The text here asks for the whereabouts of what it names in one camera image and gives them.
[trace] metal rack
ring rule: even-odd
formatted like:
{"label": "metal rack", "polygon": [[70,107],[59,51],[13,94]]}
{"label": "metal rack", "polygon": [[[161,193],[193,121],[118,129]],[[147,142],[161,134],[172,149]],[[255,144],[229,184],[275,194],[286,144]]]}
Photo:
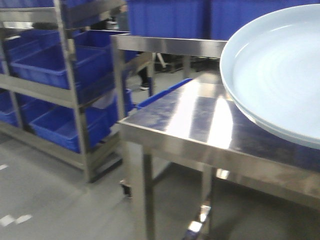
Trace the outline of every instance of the metal rack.
{"label": "metal rack", "polygon": [[[128,74],[126,74],[128,72],[128,67],[125,65],[125,51],[181,55],[183,56],[183,78],[186,79],[190,76],[192,56],[220,58],[222,50],[227,43],[225,40],[144,37],[130,35],[129,33],[113,35],[111,36],[111,41],[113,48],[115,85],[119,96],[118,114],[120,120],[127,116],[124,102],[126,79],[128,77]],[[138,64],[131,70],[137,72],[145,66],[146,65]],[[154,93],[154,62],[151,60],[147,63],[147,67],[149,82],[151,83],[149,96],[151,96]],[[127,146],[122,145],[122,148],[124,154],[123,158],[126,159],[127,157],[125,154],[127,152]],[[121,185],[124,187],[125,194],[131,196],[130,170],[127,162],[124,162],[123,164],[126,179],[121,181]],[[154,177],[168,166],[168,162],[163,161],[158,163],[158,165],[160,166],[160,170],[153,173]]]}
{"label": "metal rack", "polygon": [[[5,74],[0,74],[0,88],[10,91],[19,128],[1,123],[0,131],[83,170],[88,182],[94,181],[102,167],[108,168],[120,160],[106,160],[106,157],[118,146],[119,134],[116,133],[106,137],[101,141],[101,144],[93,149],[90,147],[85,108],[98,98],[85,104],[79,104],[78,102],[74,73],[76,53],[71,33],[76,28],[84,28],[99,20],[107,19],[110,17],[110,10],[122,4],[124,4],[122,0],[97,0],[67,8],[64,0],[54,0],[55,7],[0,9],[0,50],[4,59],[8,59],[3,48],[3,42],[6,38],[6,22],[54,23],[57,26],[70,87],[70,89],[62,89],[13,77],[9,64],[7,61],[3,61]],[[78,132],[80,153],[58,146],[27,131],[22,122],[16,93],[72,108]]]}

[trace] lower shelf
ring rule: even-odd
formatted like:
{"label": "lower shelf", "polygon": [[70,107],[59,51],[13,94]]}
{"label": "lower shelf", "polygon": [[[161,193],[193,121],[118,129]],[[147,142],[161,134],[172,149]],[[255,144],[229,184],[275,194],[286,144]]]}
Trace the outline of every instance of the lower shelf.
{"label": "lower shelf", "polygon": [[105,164],[106,157],[116,149],[120,140],[118,133],[108,136],[104,139],[103,144],[96,146],[87,155],[83,155],[4,122],[0,122],[0,132],[52,155],[78,169],[85,170],[84,163],[87,163],[86,165],[91,167],[91,171]]}

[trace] blue container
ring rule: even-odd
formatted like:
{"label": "blue container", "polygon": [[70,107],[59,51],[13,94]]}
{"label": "blue container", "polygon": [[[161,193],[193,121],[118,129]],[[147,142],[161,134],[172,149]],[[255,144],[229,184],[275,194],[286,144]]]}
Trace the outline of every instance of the blue container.
{"label": "blue container", "polygon": [[[76,47],[75,81],[77,89],[84,89],[108,73],[103,50]],[[56,45],[11,64],[20,78],[58,88],[68,89],[63,52]]]}
{"label": "blue container", "polygon": [[[103,49],[106,53],[107,62],[110,63],[106,68],[113,70],[111,35],[123,34],[120,31],[104,31],[104,30],[90,30],[83,32],[74,37],[74,43],[77,46],[85,46],[92,48]],[[125,51],[125,61],[128,62],[137,56],[136,51]]]}
{"label": "blue container", "polygon": [[96,99],[108,91],[115,88],[114,73],[110,72],[105,77],[93,82],[83,89],[77,89],[78,101],[80,104],[88,103],[92,99]]}
{"label": "blue container", "polygon": [[237,30],[265,14],[319,0],[211,0],[211,38],[228,40]]}
{"label": "blue container", "polygon": [[2,66],[2,59],[0,58],[0,74],[4,74],[4,67]]}
{"label": "blue container", "polygon": [[178,82],[177,84],[171,86],[168,90],[169,90],[170,92],[172,92],[172,91],[180,88],[181,86],[185,85],[186,83],[190,82],[191,80],[192,80],[192,78],[184,79],[184,80]]}
{"label": "blue container", "polygon": [[7,40],[4,42],[4,47],[8,51],[11,62],[18,61],[42,50],[37,40],[24,37]]}
{"label": "blue container", "polygon": [[150,105],[151,103],[155,102],[156,100],[164,97],[164,96],[167,95],[168,93],[170,93],[169,90],[161,91],[161,92],[159,92],[159,93],[157,93],[157,94],[149,97],[148,99],[140,102],[140,103],[136,106],[136,108],[137,108],[138,110],[140,110],[140,109],[142,109],[142,108]]}
{"label": "blue container", "polygon": [[[126,114],[128,115],[128,113],[134,109],[134,104],[132,102],[132,91],[130,89],[126,89],[125,91],[124,104]],[[119,120],[117,95],[114,96],[112,103],[105,108],[105,111],[110,127],[112,127]]]}
{"label": "blue container", "polygon": [[27,40],[38,40],[42,49],[46,49],[60,43],[60,35],[54,30],[28,30],[21,34],[21,37]]}
{"label": "blue container", "polygon": [[[89,107],[85,110],[85,114],[89,142],[93,148],[111,131],[105,111]],[[35,119],[30,125],[39,137],[74,152],[80,152],[78,132],[72,109],[62,106],[57,107]]]}
{"label": "blue container", "polygon": [[[21,94],[17,95],[17,100],[21,109],[22,121],[25,124],[45,114],[54,106],[49,102]],[[0,121],[18,126],[16,113],[8,91],[0,93]]]}
{"label": "blue container", "polygon": [[[94,0],[66,0],[69,8],[86,4]],[[0,0],[0,8],[44,8],[53,7],[53,0]]]}
{"label": "blue container", "polygon": [[293,157],[295,165],[320,172],[320,150],[297,145]]}
{"label": "blue container", "polygon": [[161,91],[161,92],[159,92],[159,93],[157,93],[157,94],[149,97],[148,99],[140,102],[140,103],[136,106],[136,108],[137,108],[138,110],[140,110],[140,109],[142,109],[142,108],[150,105],[151,103],[153,103],[153,102],[155,102],[156,100],[158,100],[158,99],[164,97],[165,95],[171,93],[172,91],[176,90],[177,88],[180,88],[181,86],[185,85],[186,83],[190,82],[191,80],[192,80],[192,78],[187,78],[187,79],[184,79],[184,80],[178,82],[177,84],[171,86],[168,90],[163,90],[163,91]]}
{"label": "blue container", "polygon": [[205,37],[207,0],[126,0],[132,35],[162,38]]}

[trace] table top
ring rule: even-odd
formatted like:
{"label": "table top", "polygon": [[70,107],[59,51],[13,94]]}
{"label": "table top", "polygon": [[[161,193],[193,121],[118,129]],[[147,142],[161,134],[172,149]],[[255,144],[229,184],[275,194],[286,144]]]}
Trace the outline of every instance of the table top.
{"label": "table top", "polygon": [[250,121],[219,74],[204,73],[123,119],[120,127],[127,141],[320,199],[320,150],[281,139]]}

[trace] person's leg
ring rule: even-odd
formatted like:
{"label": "person's leg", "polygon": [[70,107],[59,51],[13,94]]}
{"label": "person's leg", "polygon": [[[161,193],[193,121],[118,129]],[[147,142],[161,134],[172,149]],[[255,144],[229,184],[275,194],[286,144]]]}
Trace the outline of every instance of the person's leg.
{"label": "person's leg", "polygon": [[148,81],[148,70],[145,67],[141,71],[138,72],[138,75],[141,77],[141,90],[148,90],[149,89],[149,81]]}

